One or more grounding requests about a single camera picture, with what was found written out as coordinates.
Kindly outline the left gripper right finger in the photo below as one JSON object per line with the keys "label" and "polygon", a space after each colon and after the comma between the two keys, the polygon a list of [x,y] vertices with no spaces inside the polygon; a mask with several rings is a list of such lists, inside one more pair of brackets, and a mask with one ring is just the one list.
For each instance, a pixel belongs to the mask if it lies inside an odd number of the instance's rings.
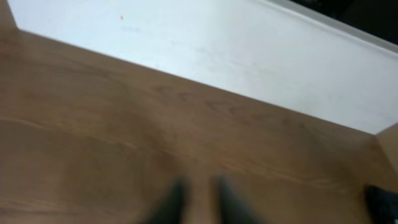
{"label": "left gripper right finger", "polygon": [[261,224],[223,176],[216,178],[217,202],[222,224]]}

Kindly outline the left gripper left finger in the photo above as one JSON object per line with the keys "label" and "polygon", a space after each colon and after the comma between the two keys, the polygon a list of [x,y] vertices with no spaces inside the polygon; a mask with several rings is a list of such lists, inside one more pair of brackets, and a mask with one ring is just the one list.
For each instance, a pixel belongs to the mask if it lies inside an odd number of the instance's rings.
{"label": "left gripper left finger", "polygon": [[145,224],[180,224],[187,202],[188,186],[184,179],[177,179],[162,203],[144,221]]}

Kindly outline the black polo shirt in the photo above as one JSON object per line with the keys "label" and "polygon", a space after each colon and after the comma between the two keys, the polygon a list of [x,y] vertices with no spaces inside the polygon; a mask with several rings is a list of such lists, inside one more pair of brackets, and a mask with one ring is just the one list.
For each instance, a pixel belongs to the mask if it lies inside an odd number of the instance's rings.
{"label": "black polo shirt", "polygon": [[369,185],[364,194],[374,224],[397,224],[397,193]]}

